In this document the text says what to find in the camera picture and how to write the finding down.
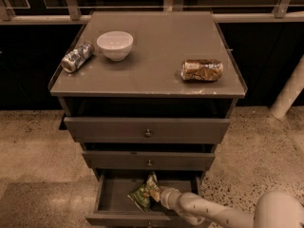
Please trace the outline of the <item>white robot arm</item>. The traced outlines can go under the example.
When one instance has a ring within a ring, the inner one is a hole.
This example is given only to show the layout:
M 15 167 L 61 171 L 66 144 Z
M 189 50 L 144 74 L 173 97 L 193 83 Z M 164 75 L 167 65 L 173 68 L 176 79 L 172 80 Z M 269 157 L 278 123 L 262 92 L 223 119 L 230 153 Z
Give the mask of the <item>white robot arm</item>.
M 201 225 L 206 219 L 222 228 L 303 228 L 304 225 L 303 205 L 282 191 L 262 195 L 253 214 L 172 187 L 161 188 L 161 205 L 193 226 Z

